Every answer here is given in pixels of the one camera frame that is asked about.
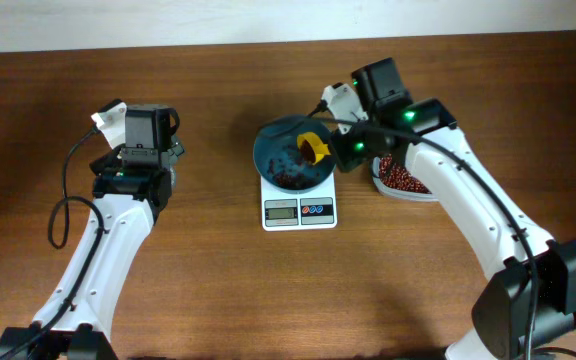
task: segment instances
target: bowl of red beans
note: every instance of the bowl of red beans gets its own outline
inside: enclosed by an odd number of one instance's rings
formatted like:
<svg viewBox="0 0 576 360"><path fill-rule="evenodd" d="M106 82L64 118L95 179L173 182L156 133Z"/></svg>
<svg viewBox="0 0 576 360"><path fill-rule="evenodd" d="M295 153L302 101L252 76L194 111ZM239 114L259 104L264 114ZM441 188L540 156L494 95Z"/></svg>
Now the bowl of red beans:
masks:
<svg viewBox="0 0 576 360"><path fill-rule="evenodd" d="M393 164L391 156L376 157L372 162L372 173L377 190L384 196L411 201L437 201L403 165Z"/></svg>

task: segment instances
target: yellow cup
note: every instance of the yellow cup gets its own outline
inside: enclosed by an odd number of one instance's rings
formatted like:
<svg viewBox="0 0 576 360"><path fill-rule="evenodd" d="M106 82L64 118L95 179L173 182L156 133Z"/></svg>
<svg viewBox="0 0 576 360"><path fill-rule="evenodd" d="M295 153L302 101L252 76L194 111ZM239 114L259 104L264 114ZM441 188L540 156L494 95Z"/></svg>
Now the yellow cup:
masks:
<svg viewBox="0 0 576 360"><path fill-rule="evenodd" d="M297 147L301 149L305 141L308 142L315 153L315 162L312 163L313 165L320 162L326 155L330 155L328 144L324 144L314 132L307 132L297 136Z"/></svg>

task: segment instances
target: wooden surface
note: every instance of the wooden surface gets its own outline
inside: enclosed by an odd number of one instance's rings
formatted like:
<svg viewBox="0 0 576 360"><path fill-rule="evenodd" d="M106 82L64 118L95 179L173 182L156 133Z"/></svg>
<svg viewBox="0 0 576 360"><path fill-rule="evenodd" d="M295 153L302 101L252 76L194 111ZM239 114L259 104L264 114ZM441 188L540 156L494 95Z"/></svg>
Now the wooden surface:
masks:
<svg viewBox="0 0 576 360"><path fill-rule="evenodd" d="M90 114L121 97L174 106L188 150L117 305L121 358L349 358L458 340L485 280L439 205L381 197L364 167L336 177L336 229L260 224L257 126L388 56L527 214L576 238L576 32L0 54L0 335L65 270L87 211L52 249L60 167ZM71 194L90 196L87 164L105 151L97 137L75 155ZM556 344L576 349L576 332Z"/></svg>

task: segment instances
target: yellow scoop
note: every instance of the yellow scoop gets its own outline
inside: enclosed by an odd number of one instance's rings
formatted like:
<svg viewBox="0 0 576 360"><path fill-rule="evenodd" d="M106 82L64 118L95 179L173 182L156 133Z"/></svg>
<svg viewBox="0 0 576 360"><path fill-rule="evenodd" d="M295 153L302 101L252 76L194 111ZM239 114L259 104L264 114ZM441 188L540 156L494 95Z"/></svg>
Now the yellow scoop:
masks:
<svg viewBox="0 0 576 360"><path fill-rule="evenodd" d="M310 149L303 148L304 143L308 143L312 152L314 154L309 154ZM299 151L304 155L306 161L315 165L320 162L324 156L330 155L330 150L328 150L328 145L324 144L323 141L314 132L307 132L297 136L297 147Z"/></svg>

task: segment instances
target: scale platform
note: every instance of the scale platform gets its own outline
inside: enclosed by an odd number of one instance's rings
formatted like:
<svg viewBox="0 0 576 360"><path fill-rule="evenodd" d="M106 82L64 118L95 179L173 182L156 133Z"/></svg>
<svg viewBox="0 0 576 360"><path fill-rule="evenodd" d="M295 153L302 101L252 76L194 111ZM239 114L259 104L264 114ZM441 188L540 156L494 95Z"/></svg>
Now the scale platform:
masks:
<svg viewBox="0 0 576 360"><path fill-rule="evenodd" d="M303 194L291 194L261 178L261 224L266 231L330 229L337 226L335 177Z"/></svg>

